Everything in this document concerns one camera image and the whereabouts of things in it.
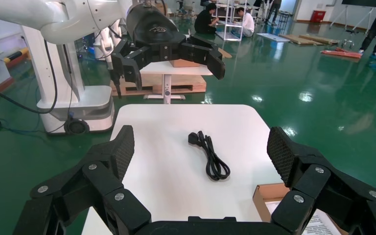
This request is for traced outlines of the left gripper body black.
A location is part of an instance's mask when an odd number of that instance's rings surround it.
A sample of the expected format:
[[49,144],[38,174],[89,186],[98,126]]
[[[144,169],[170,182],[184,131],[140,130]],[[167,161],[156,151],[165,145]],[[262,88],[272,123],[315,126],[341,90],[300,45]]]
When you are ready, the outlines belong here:
[[171,61],[182,58],[180,46],[186,36],[160,10],[142,3],[129,8],[126,26],[147,62]]

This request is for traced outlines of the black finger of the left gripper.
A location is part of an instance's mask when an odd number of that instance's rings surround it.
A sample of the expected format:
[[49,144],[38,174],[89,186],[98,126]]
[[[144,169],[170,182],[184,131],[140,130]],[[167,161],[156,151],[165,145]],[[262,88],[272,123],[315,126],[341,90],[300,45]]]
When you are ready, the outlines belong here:
[[134,83],[136,89],[140,91],[142,90],[141,69],[150,63],[158,62],[159,51],[158,44],[143,44],[137,47],[129,39],[123,38],[112,53],[114,71],[126,82]]
[[197,35],[190,35],[179,44],[179,58],[204,65],[218,80],[225,76],[226,66],[217,44]]

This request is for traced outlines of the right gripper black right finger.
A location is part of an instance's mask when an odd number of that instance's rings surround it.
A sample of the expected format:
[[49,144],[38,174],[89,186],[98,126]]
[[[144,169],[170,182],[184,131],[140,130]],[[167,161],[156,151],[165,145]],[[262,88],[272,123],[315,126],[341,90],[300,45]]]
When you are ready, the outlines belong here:
[[326,213],[350,235],[376,235],[376,188],[335,168],[316,148],[294,142],[272,127],[267,154],[288,193],[271,223],[301,234],[314,213]]

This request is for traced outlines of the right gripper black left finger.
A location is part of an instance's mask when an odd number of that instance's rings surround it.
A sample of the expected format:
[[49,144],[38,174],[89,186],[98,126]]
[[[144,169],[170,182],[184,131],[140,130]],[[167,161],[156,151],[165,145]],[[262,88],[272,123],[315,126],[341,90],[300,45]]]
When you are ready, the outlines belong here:
[[13,233],[64,235],[82,211],[93,208],[113,234],[136,234],[152,219],[123,185],[134,150],[130,125],[112,141],[93,145],[78,164],[31,190]]

